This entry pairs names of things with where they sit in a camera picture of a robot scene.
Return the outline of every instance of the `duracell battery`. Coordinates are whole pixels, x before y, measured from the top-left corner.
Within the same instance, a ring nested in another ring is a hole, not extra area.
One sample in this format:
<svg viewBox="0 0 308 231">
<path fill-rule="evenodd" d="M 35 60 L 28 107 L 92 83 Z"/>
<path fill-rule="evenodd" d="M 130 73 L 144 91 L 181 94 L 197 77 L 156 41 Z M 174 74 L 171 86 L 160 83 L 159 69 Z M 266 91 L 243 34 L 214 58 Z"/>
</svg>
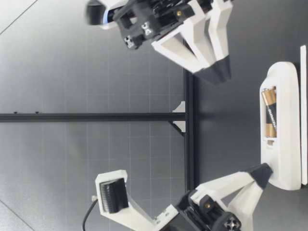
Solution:
<svg viewBox="0 0 308 231">
<path fill-rule="evenodd" d="M 264 103 L 266 105 L 267 116 L 269 117 L 269 121 L 274 127 L 275 131 L 277 131 L 277 107 L 276 107 L 276 92 L 275 89 L 266 89 L 262 92 L 262 97 Z"/>
<path fill-rule="evenodd" d="M 265 126 L 265 137 L 266 138 L 276 138 L 277 132 L 271 123 L 270 115 L 266 112 L 266 126 Z"/>
</svg>

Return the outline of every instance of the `white plastic housing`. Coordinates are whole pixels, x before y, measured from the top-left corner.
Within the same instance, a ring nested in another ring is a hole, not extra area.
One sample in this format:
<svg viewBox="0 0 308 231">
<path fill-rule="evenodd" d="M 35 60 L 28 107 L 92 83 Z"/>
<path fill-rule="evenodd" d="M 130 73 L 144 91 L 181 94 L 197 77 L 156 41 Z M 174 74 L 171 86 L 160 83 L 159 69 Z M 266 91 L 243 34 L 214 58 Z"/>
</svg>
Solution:
<svg viewBox="0 0 308 231">
<path fill-rule="evenodd" d="M 266 106 L 263 89 L 276 87 L 277 138 L 265 137 Z M 275 63 L 260 88 L 261 162 L 273 170 L 269 182 L 284 190 L 301 188 L 299 87 L 292 63 Z"/>
<path fill-rule="evenodd" d="M 301 151 L 302 151 L 302 184 L 308 184 L 308 148 L 307 148 L 307 48 L 300 48 L 300 93 L 301 93 Z"/>
</svg>

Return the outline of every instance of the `grid pattern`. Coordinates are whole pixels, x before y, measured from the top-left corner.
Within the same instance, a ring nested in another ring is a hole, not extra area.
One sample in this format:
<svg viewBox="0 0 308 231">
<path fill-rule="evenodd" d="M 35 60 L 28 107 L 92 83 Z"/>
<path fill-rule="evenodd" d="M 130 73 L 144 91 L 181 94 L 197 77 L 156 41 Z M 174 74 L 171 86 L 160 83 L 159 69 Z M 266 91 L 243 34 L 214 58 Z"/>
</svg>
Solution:
<svg viewBox="0 0 308 231">
<path fill-rule="evenodd" d="M 38 2 L 0 37 L 0 112 L 168 112 L 182 69 L 149 44 L 85 25 L 86 0 Z M 0 199 L 35 230 L 79 230 L 98 173 L 129 174 L 151 216 L 184 192 L 184 140 L 168 123 L 0 124 Z M 5 208 L 0 229 L 29 230 Z M 99 215 L 89 230 L 127 230 Z"/>
<path fill-rule="evenodd" d="M 152 217 L 184 193 L 183 138 L 165 123 L 6 124 L 1 146 L 0 199 L 35 230 L 80 229 L 107 171 L 128 172 L 129 194 Z M 14 230 L 9 217 L 0 225 Z M 102 228 L 123 230 L 96 210 L 89 230 Z"/>
</svg>

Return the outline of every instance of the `white corner bracket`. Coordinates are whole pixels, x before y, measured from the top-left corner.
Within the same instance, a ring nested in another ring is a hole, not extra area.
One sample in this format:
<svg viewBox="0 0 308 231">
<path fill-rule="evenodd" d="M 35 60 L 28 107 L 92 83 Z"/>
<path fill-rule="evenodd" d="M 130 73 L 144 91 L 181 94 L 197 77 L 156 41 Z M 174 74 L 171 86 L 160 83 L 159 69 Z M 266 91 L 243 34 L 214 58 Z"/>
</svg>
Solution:
<svg viewBox="0 0 308 231">
<path fill-rule="evenodd" d="M 172 112 L 173 113 L 183 113 L 183 112 L 185 113 L 185 110 L 186 110 L 185 101 L 182 101 L 180 105 Z M 181 130 L 181 132 L 183 133 L 186 132 L 186 122 L 185 121 L 173 121 L 173 124 L 176 125 Z"/>
</svg>

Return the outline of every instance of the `battery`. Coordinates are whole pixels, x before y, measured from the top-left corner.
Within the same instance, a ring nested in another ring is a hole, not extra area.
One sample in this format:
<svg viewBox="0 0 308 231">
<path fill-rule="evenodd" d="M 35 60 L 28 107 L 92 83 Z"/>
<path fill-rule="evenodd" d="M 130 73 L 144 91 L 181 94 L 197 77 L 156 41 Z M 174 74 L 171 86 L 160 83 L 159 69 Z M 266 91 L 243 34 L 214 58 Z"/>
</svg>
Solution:
<svg viewBox="0 0 308 231">
<path fill-rule="evenodd" d="M 266 126 L 265 126 L 265 137 L 267 138 L 276 138 L 277 132 L 271 123 L 270 115 L 266 112 Z"/>
<path fill-rule="evenodd" d="M 275 88 L 263 90 L 262 97 L 266 105 L 267 114 L 271 124 L 273 125 L 275 131 L 277 131 L 277 99 Z"/>
</svg>

